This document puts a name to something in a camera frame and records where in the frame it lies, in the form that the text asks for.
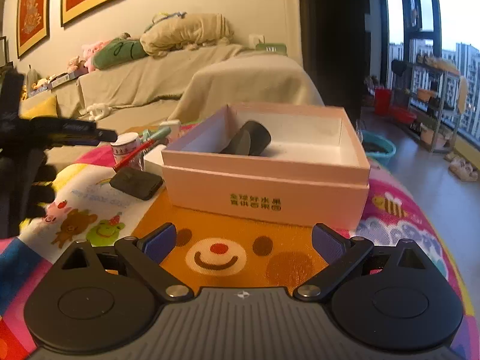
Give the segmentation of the black gloved hand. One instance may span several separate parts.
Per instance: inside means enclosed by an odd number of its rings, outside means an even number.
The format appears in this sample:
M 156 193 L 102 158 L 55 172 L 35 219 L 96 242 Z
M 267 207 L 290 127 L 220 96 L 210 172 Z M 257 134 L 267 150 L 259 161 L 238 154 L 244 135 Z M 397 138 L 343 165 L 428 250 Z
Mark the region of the black gloved hand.
M 20 234 L 25 219 L 41 218 L 52 203 L 57 175 L 43 150 L 1 149 L 1 238 Z

